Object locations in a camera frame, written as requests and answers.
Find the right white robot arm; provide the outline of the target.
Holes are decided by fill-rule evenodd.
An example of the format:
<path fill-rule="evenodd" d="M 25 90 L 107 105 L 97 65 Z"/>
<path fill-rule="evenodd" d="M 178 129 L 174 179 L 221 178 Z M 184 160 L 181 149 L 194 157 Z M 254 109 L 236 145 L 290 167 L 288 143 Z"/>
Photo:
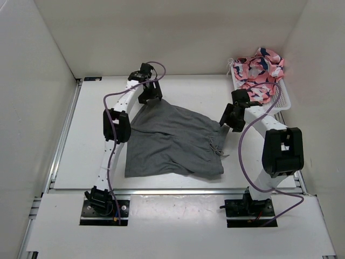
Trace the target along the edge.
<path fill-rule="evenodd" d="M 304 166 L 301 130 L 297 127 L 288 128 L 278 122 L 270 115 L 272 108 L 264 109 L 257 102 L 227 104 L 219 122 L 241 133 L 238 144 L 239 164 L 250 185 L 250 197 L 242 202 L 242 209 L 250 216 L 261 210 L 260 201 L 269 199 L 282 181 Z M 251 127 L 264 138 L 262 170 L 255 181 L 248 176 L 242 158 L 244 136 Z"/>

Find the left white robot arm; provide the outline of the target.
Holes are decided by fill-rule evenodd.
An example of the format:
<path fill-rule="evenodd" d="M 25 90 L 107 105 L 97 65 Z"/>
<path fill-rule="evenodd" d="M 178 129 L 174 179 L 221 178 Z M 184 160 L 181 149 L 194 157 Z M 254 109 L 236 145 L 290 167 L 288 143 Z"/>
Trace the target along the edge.
<path fill-rule="evenodd" d="M 129 140 L 131 126 L 129 114 L 139 96 L 145 100 L 155 99 L 159 95 L 159 80 L 157 79 L 130 79 L 121 92 L 110 93 L 104 96 L 103 105 L 103 135 L 105 149 L 101 167 L 99 169 L 94 189 L 108 191 L 113 196 L 112 170 L 116 169 L 120 153 Z"/>

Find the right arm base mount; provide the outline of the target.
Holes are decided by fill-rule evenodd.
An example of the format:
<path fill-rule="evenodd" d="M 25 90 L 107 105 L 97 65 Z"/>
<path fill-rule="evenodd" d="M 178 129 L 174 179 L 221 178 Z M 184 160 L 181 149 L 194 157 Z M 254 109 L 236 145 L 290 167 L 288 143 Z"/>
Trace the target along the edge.
<path fill-rule="evenodd" d="M 225 210 L 227 228 L 277 227 L 271 199 L 253 200 L 249 193 L 241 199 L 227 199 L 219 207 Z"/>

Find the grey shorts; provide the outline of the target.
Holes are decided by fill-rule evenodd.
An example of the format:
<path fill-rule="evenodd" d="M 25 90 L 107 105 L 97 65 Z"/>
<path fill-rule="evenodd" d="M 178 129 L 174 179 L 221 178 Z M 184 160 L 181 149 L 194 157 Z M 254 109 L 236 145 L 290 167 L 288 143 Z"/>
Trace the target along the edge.
<path fill-rule="evenodd" d="M 229 127 L 165 100 L 141 107 L 130 123 L 125 177 L 175 173 L 216 179 Z"/>

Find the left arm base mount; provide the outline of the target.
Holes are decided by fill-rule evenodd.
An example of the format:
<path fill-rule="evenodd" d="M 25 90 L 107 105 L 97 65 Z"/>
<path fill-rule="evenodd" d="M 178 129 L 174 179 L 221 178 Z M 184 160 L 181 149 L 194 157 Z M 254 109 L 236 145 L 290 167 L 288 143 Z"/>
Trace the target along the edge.
<path fill-rule="evenodd" d="M 84 192 L 80 226 L 128 226 L 130 200 L 114 200 L 111 193 L 94 186 Z"/>

